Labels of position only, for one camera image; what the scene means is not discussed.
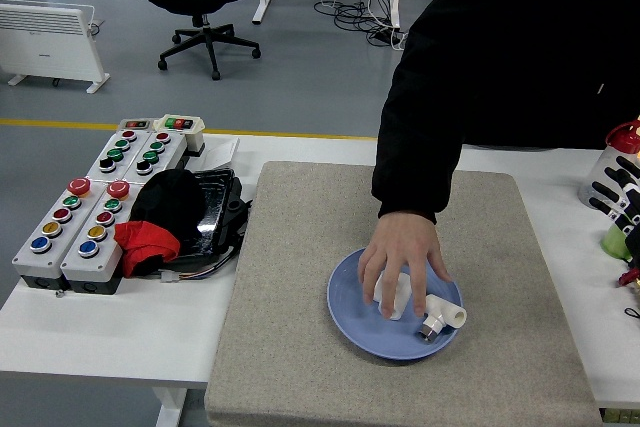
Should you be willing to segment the person's right hand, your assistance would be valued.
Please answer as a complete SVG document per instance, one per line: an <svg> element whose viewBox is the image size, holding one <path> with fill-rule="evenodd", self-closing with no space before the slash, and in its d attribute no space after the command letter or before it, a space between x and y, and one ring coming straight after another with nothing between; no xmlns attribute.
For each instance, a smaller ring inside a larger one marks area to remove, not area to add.
<svg viewBox="0 0 640 427"><path fill-rule="evenodd" d="M442 257L436 226L415 213L387 213L378 219L357 270L365 303L374 300L375 286L381 286L379 306L386 319L394 313L399 274L404 266L409 268L414 313L421 316L426 309L426 267L430 266L442 281L452 280Z"/></svg>

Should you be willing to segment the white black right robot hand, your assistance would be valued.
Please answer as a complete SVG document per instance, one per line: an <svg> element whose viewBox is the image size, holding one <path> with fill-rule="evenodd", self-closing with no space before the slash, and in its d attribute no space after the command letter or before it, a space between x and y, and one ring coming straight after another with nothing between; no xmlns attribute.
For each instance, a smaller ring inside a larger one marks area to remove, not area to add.
<svg viewBox="0 0 640 427"><path fill-rule="evenodd" d="M590 197L588 203L611 219L628 237L639 230L639 168L623 156L618 156L616 163L618 168L606 167L604 173L622 189L622 193L617 194L601 182L594 181L592 187L604 200Z"/></svg>

